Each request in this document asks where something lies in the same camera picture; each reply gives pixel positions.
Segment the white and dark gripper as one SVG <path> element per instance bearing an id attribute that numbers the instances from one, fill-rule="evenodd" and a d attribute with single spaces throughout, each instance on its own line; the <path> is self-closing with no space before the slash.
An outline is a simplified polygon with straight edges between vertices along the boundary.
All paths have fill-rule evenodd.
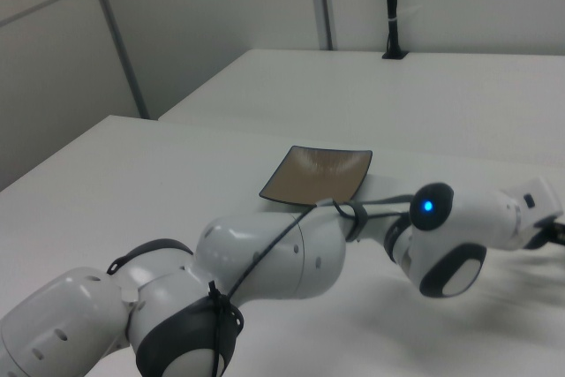
<path id="1" fill-rule="evenodd" d="M 564 245 L 564 224 L 560 217 L 560 199 L 543 177 L 509 188 L 507 195 L 518 206 L 517 233 L 511 239 L 516 249 L 534 250 L 553 243 Z"/>

